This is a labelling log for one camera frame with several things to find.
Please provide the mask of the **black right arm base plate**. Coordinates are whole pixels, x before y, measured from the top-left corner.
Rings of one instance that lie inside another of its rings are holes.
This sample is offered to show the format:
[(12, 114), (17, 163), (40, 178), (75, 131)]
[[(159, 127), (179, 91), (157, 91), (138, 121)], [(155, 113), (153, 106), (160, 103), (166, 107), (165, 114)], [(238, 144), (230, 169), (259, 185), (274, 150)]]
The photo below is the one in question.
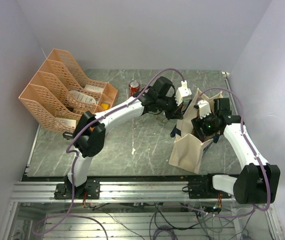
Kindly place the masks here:
[(230, 199), (231, 196), (223, 191), (216, 190), (205, 181), (190, 181), (181, 191), (187, 193), (189, 199)]

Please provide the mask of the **cream canvas tote bag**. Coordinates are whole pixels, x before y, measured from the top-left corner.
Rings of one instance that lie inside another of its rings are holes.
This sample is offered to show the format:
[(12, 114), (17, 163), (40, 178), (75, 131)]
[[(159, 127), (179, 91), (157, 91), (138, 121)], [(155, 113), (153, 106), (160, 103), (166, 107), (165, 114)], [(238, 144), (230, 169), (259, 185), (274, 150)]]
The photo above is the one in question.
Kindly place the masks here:
[(203, 94), (200, 89), (197, 89), (194, 98), (183, 114), (183, 119), (177, 121), (177, 133), (175, 134), (174, 146), (168, 162), (171, 166), (191, 173), (199, 173), (204, 152), (213, 143), (213, 139), (209, 136), (205, 141), (201, 141), (193, 135), (194, 127), (192, 125), (192, 119), (200, 116), (199, 110), (195, 109), (194, 105), (197, 103), (197, 100), (207, 101), (210, 110), (213, 110), (214, 100), (222, 97), (221, 91), (213, 97), (208, 97)]

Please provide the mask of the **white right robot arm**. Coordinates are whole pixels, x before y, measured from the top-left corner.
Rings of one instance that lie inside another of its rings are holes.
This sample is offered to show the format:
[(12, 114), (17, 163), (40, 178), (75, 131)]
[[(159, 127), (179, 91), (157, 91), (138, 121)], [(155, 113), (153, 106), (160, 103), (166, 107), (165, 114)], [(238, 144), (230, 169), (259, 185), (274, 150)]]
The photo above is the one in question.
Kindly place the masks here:
[(270, 164), (258, 151), (240, 115), (231, 111), (228, 98), (217, 98), (213, 108), (207, 100), (194, 105), (199, 116), (191, 120), (195, 136), (201, 140), (224, 136), (239, 161), (241, 172), (233, 177), (214, 174), (212, 180), (203, 185), (203, 192), (214, 198), (220, 191), (234, 196), (239, 204), (266, 204), (275, 201), (281, 171), (276, 164)]

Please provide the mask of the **clear Chang bottle front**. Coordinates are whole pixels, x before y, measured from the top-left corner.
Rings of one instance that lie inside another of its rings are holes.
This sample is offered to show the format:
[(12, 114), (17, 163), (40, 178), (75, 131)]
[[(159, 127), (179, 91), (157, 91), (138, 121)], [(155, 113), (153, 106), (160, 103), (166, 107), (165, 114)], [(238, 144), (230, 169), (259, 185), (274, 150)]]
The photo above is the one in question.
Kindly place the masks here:
[(165, 116), (157, 116), (156, 120), (158, 121), (159, 124), (165, 125), (169, 120)]

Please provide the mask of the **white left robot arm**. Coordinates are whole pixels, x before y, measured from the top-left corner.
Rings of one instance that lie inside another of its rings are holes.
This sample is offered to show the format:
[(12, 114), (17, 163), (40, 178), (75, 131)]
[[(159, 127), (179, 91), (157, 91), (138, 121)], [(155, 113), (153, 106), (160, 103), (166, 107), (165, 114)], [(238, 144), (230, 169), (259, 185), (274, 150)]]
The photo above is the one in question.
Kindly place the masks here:
[[(170, 89), (174, 89), (172, 95), (168, 94)], [(182, 119), (184, 98), (190, 94), (186, 80), (175, 88), (171, 80), (161, 76), (153, 85), (115, 107), (96, 114), (83, 113), (66, 150), (67, 153), (75, 153), (72, 167), (64, 178), (66, 192), (74, 199), (84, 194), (91, 161), (104, 148), (110, 130), (145, 114), (164, 113), (168, 120)]]

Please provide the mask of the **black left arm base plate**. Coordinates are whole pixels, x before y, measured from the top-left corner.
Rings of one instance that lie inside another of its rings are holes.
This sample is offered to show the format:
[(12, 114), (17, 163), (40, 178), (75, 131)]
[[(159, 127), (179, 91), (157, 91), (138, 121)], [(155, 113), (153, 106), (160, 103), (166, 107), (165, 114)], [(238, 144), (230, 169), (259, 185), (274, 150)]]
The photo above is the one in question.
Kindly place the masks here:
[[(74, 187), (74, 199), (97, 200), (100, 197), (100, 183), (94, 179), (87, 180), (84, 184)], [(71, 200), (72, 184), (59, 183), (56, 185), (54, 192), (55, 200)]]

